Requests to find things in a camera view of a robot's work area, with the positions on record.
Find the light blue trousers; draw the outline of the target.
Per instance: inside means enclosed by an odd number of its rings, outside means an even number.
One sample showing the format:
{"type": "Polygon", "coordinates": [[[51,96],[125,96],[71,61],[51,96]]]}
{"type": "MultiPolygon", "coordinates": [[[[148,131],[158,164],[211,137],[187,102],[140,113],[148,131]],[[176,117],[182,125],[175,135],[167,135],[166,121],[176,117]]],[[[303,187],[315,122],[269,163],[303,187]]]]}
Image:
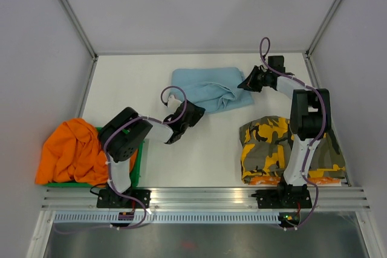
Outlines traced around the light blue trousers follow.
{"type": "Polygon", "coordinates": [[[245,80],[236,67],[176,69],[172,72],[171,94],[202,107],[207,114],[239,109],[254,104],[251,93],[239,89],[245,80]]]}

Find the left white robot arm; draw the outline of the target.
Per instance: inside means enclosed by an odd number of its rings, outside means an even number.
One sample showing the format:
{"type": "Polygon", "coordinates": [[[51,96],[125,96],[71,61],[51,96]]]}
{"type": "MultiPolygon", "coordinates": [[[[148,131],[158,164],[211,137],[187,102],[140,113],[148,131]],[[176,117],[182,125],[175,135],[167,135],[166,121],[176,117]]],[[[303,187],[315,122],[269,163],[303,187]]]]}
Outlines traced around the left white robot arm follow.
{"type": "Polygon", "coordinates": [[[179,141],[188,128],[194,127],[206,110],[188,99],[183,101],[170,95],[161,101],[171,114],[164,120],[140,115],[131,107],[124,108],[99,132],[98,138],[107,158],[108,186],[112,190],[110,200],[119,208],[131,203],[132,186],[129,162],[144,140],[164,144],[179,141]]]}

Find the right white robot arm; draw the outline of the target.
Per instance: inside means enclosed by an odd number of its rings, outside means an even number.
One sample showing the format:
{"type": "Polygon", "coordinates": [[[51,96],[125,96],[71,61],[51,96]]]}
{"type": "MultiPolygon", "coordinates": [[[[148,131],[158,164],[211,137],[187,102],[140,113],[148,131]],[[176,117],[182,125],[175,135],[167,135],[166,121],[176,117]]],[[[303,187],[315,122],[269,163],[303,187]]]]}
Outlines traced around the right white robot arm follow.
{"type": "Polygon", "coordinates": [[[255,66],[239,89],[261,92],[271,87],[291,100],[290,132],[294,136],[288,166],[274,190],[258,190],[253,196],[262,198],[260,208],[295,208],[297,203],[311,208],[308,171],[313,155],[327,130],[331,129],[330,93],[316,89],[287,73],[283,56],[261,56],[265,69],[255,66]]]}

